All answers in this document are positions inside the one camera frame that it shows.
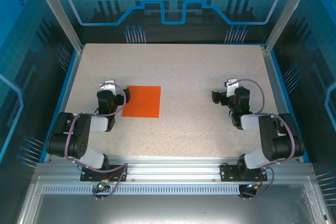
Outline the orange square paper sheet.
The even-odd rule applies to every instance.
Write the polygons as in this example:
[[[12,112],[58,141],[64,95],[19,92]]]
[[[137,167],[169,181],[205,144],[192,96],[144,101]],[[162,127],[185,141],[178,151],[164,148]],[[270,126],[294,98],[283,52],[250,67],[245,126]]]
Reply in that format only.
[[[161,86],[128,86],[130,100],[122,116],[129,118],[159,118]]]

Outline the sheet metal panel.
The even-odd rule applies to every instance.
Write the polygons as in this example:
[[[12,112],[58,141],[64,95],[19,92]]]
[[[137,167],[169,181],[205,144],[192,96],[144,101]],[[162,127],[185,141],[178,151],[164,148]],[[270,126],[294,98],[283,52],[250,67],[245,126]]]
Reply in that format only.
[[[261,198],[234,195],[42,195],[19,224],[330,224],[299,188],[277,186]]]

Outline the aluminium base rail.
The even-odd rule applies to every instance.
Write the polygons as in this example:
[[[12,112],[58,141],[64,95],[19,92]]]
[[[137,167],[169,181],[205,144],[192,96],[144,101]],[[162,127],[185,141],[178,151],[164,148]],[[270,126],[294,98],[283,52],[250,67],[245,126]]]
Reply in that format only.
[[[128,184],[218,184],[222,163],[235,165],[235,157],[165,157],[116,156],[110,157],[112,165],[128,164]],[[304,184],[315,182],[313,166],[299,159],[272,166],[276,184]],[[65,158],[52,156],[47,163],[36,165],[33,181],[44,183],[77,183],[80,171],[76,164]]]

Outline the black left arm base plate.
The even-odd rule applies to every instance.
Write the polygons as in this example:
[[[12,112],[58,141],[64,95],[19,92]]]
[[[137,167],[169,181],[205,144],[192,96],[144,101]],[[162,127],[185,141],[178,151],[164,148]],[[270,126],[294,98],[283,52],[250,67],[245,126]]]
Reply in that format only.
[[[81,182],[100,182],[103,179],[109,179],[109,182],[117,182],[121,177],[121,181],[125,182],[127,178],[127,170],[123,172],[123,168],[110,173],[98,173],[88,168],[81,169],[80,181]]]

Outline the aluminium frame post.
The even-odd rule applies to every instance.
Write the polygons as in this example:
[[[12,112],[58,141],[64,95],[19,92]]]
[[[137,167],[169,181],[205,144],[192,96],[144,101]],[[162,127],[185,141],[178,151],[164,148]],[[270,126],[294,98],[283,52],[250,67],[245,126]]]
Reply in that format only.
[[[270,54],[275,43],[279,39],[281,33],[283,32],[285,26],[287,25],[290,17],[297,8],[301,0],[288,0],[279,19],[277,20],[273,30],[271,31],[266,43],[265,43],[265,53]]]
[[[70,20],[68,19],[66,12],[64,11],[61,3],[59,0],[45,0],[49,5],[51,11],[53,12],[54,16],[58,20],[59,24],[61,25],[65,35],[69,39],[70,43],[72,44],[73,48],[78,52],[82,53],[82,44],[77,36]]]

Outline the aluminium side rail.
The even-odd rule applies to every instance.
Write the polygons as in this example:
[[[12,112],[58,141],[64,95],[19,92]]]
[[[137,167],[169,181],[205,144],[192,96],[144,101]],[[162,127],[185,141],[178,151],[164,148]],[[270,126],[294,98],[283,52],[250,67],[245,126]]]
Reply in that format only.
[[[293,112],[289,95],[285,86],[285,82],[283,80],[277,59],[273,51],[266,52],[266,47],[261,46],[262,55],[265,61],[266,69],[268,72],[269,81],[271,84],[272,92],[274,95],[276,107],[278,113],[289,113],[293,117],[294,123],[298,129],[299,136],[301,136],[301,132],[298,127],[298,123],[296,121],[295,114]]]

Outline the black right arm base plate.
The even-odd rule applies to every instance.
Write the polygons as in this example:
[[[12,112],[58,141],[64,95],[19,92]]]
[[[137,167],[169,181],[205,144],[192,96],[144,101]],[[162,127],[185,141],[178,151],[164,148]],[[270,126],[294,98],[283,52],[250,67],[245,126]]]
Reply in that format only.
[[[248,169],[245,165],[222,163],[219,167],[221,182],[266,182],[267,174],[260,168]]]

